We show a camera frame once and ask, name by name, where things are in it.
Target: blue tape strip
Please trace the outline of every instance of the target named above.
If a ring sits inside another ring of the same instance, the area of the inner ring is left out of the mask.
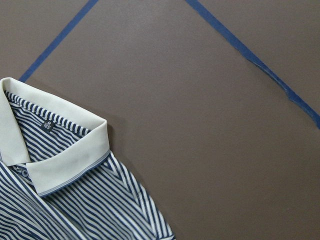
[[[65,39],[65,37],[74,29],[81,19],[90,11],[90,9],[98,2],[98,0],[89,0],[83,8],[74,16],[74,18],[65,26],[58,36],[50,43],[50,45],[41,53],[40,56],[32,63],[32,65],[19,78],[19,81],[25,82],[34,73],[34,71],[46,60],[46,58],[56,49],[56,47]]]
[[[320,116],[301,97],[299,97],[283,80],[280,79],[267,65],[265,65],[249,48],[232,34],[212,13],[210,13],[198,0],[185,0],[201,17],[217,30],[234,48],[247,60],[259,67],[269,75],[286,93],[289,100],[302,108],[320,129]]]

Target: collar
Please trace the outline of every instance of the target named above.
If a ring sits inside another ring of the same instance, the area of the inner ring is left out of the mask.
[[[91,131],[63,152],[31,162],[22,133],[4,91],[39,105]],[[6,166],[26,163],[40,196],[73,182],[96,166],[110,152],[107,120],[53,94],[11,77],[0,80],[0,155]]]

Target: clothing tag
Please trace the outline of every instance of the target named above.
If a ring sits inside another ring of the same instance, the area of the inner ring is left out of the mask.
[[[55,126],[55,124],[50,121],[50,120],[46,120],[42,125],[41,125],[41,129],[47,133],[50,133],[52,128]]]

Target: polo shirt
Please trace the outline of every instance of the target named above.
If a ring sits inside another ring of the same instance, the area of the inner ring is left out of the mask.
[[[7,77],[0,80],[0,239],[175,236],[110,150],[105,119]]]

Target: white collar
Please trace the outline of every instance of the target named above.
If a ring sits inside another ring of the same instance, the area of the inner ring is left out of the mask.
[[[29,154],[4,93],[7,90],[22,99],[90,129],[91,131],[63,152],[39,162]],[[80,177],[109,153],[107,120],[53,94],[29,86],[11,77],[0,80],[0,154],[6,166],[26,163],[36,192],[44,196]]]

